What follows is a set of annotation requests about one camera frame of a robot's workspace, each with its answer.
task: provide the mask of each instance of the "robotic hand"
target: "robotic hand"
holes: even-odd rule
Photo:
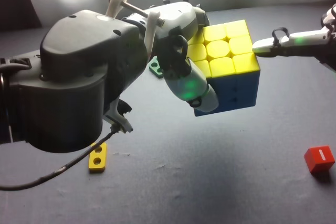
[[[123,116],[131,107],[119,96],[154,55],[178,98],[204,112],[217,108],[216,93],[186,57],[187,41],[209,25],[205,12],[187,0],[164,3],[141,10],[109,0],[105,15],[82,10],[58,21],[39,51],[0,59],[0,143],[72,152],[97,139],[102,119],[131,132]],[[135,13],[118,20],[123,7]]]
[[[304,31],[289,34],[284,27],[272,32],[272,38],[263,39],[253,44],[253,52],[260,57],[308,56],[317,58],[321,64],[336,71],[336,4],[321,18],[321,30]],[[276,31],[283,31],[285,36],[278,38]]]

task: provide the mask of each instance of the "green light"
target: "green light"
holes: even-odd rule
[[[297,39],[295,40],[295,43],[297,43],[297,44],[303,44],[304,41],[305,41],[305,40],[304,40],[303,38],[297,38]]]
[[[188,100],[191,100],[191,99],[195,98],[195,95],[196,95],[195,92],[184,93],[182,95],[182,99],[188,101]]]
[[[185,87],[188,89],[193,89],[194,87],[196,87],[197,85],[197,81],[189,81],[185,84]]]

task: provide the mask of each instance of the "green plastic piece with holes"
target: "green plastic piece with holes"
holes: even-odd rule
[[[154,56],[153,59],[149,62],[149,70],[156,75],[158,78],[163,77],[162,69],[160,68],[157,57]]]

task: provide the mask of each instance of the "screw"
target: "screw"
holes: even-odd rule
[[[139,15],[141,15],[142,17],[145,17],[145,18],[148,18],[148,14],[145,13],[142,9],[134,6],[134,5],[131,5],[130,3],[127,3],[127,2],[121,2],[120,3],[121,6],[127,8],[128,10],[131,10]],[[157,21],[157,25],[159,27],[162,27],[164,24],[164,19],[161,19],[161,18],[158,18],[158,21]]]

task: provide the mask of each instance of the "wire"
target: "wire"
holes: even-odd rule
[[[30,183],[26,184],[21,184],[21,185],[16,185],[16,186],[1,186],[0,185],[0,190],[1,191],[20,191],[20,190],[25,190],[29,188],[33,188],[35,186],[41,185],[44,182],[47,182],[48,180],[51,180],[52,178],[55,178],[56,176],[62,174],[65,172],[67,169],[73,167],[76,165],[78,162],[83,160],[87,155],[89,155],[93,150],[97,148],[97,146],[100,146],[103,142],[108,140],[114,133],[119,132],[120,128],[116,124],[112,124],[111,126],[111,132],[107,134],[105,137],[103,137],[101,140],[99,140],[94,146],[91,146],[88,148],[85,152],[83,152],[81,155],[70,161],[68,164],[62,166],[60,169],[55,170],[54,172],[43,176],[41,178],[38,178],[35,181],[32,181]]]
[[[8,71],[20,71],[30,69],[30,66],[18,63],[2,64],[0,65],[0,73]]]

